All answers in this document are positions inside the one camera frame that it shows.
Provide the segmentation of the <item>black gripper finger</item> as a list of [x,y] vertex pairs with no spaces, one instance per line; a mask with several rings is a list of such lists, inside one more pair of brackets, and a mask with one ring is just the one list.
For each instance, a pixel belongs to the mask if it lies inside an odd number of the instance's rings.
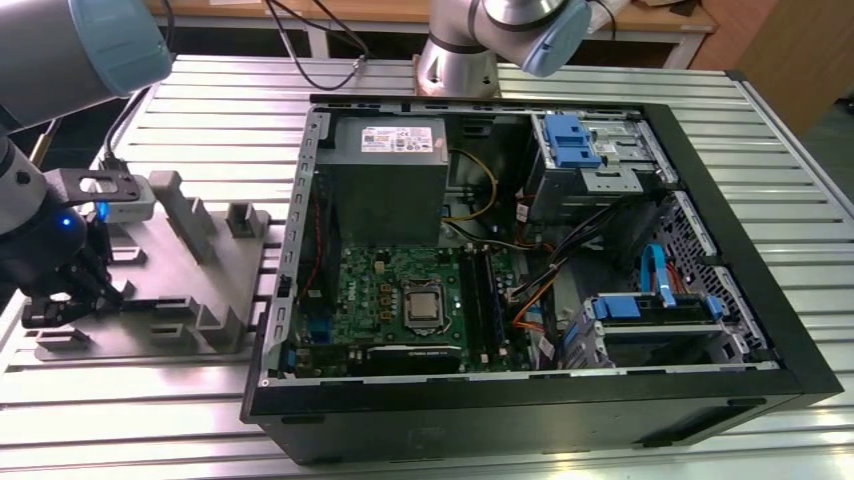
[[32,296],[24,306],[21,324],[25,329],[58,328],[91,314],[91,298],[85,295],[54,300]]
[[81,249],[57,270],[69,302],[85,314],[115,310],[124,301],[123,294],[112,285],[107,265],[107,259],[92,249]]

